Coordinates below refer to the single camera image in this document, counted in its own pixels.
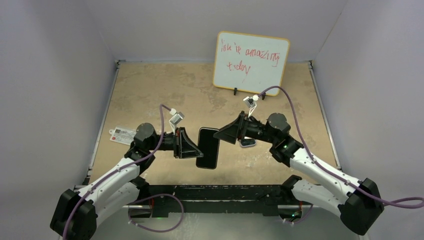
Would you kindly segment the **lavender phone case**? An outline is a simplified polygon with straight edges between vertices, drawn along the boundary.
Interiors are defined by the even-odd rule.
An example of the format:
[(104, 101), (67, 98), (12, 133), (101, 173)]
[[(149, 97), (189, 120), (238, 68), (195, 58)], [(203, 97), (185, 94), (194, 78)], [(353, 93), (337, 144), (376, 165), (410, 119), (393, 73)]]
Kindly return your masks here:
[(257, 144), (255, 139), (248, 137), (240, 139), (238, 142), (241, 148), (252, 148)]

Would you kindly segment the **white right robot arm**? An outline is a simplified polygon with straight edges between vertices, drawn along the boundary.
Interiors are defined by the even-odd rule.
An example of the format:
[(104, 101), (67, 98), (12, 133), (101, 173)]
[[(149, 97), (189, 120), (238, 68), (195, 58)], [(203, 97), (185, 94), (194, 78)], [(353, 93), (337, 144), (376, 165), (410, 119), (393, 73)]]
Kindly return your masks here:
[(288, 204), (296, 200), (325, 209), (337, 217), (352, 232), (364, 236), (384, 211), (376, 198), (377, 184), (369, 178), (359, 180), (332, 167), (316, 156), (309, 156), (306, 147), (290, 135), (291, 126), (282, 113), (272, 113), (261, 123), (241, 111), (233, 122), (220, 128), (213, 136), (235, 144), (244, 137), (270, 143), (272, 157), (315, 180), (314, 185), (296, 178), (281, 189), (280, 196)]

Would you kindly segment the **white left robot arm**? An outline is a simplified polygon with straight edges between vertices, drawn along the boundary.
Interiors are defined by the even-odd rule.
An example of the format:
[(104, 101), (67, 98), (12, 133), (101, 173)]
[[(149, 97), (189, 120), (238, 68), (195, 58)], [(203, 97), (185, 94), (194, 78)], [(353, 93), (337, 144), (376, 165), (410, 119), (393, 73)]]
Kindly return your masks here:
[(146, 203), (149, 185), (140, 175), (153, 163), (157, 150), (173, 151), (176, 159), (204, 155), (184, 127), (157, 134), (152, 124), (142, 123), (129, 150), (112, 169), (77, 191), (67, 189), (61, 194), (50, 228), (64, 240), (89, 240), (97, 227), (124, 205)]

